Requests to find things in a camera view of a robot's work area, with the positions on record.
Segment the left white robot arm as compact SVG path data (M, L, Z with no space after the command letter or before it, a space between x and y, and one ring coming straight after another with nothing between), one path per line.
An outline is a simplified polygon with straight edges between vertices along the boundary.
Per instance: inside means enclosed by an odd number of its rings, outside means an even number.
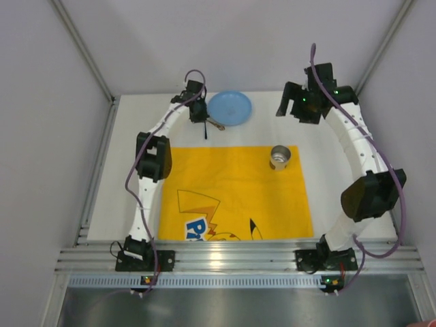
M188 80L185 90L171 100L156 126L137 135L134 166L125 181L127 192L136 202L134 222L123 248L123 254L128 257L147 264L155 260L152 209L162 181L169 176L172 167L170 135L175 133L181 115L193 105L203 103L205 95L204 82Z

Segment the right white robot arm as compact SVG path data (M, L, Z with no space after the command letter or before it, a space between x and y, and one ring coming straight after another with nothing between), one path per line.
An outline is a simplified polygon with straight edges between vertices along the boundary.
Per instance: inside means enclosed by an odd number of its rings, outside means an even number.
M353 182L341 194L341 213L334 225L314 249L296 252L297 269L307 273L342 266L357 270L354 239L394 208L407 177L375 149L357 95L350 86L338 86L332 64L311 65L305 74L306 84L285 84L276 115L291 114L310 124L325 120L345 153Z

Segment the metal cup with paper sleeve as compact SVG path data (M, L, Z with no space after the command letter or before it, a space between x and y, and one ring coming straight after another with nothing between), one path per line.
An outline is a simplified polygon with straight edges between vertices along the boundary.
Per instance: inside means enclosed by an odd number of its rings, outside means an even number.
M270 151L270 167L273 170L280 171L287 168L292 157L291 150L283 145L276 145Z

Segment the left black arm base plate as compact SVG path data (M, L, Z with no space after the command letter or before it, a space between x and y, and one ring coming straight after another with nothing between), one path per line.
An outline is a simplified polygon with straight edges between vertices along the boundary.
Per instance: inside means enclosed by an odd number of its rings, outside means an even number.
M175 251L157 251L157 271L171 272L175 264ZM146 259L132 257L119 251L117 254L115 270L117 272L153 272L155 270L155 256L153 251L148 253Z

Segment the yellow Pikachu placemat cloth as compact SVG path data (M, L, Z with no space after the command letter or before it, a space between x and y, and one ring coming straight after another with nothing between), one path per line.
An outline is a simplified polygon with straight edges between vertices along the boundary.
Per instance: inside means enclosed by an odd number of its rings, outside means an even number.
M284 170L269 146L173 148L163 182L158 238L238 241L311 238L297 146Z

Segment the blue metal fork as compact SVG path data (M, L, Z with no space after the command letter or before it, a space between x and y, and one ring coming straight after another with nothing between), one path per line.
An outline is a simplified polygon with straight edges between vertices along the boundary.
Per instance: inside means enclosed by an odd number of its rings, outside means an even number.
M207 121L204 122L204 139L208 140Z

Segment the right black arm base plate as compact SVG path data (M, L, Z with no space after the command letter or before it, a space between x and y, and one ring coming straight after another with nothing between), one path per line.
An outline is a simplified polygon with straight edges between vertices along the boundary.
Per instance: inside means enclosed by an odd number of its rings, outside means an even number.
M301 249L295 251L297 271L314 274L318 271L358 270L357 259L352 248L344 251L333 251L319 254L316 249Z

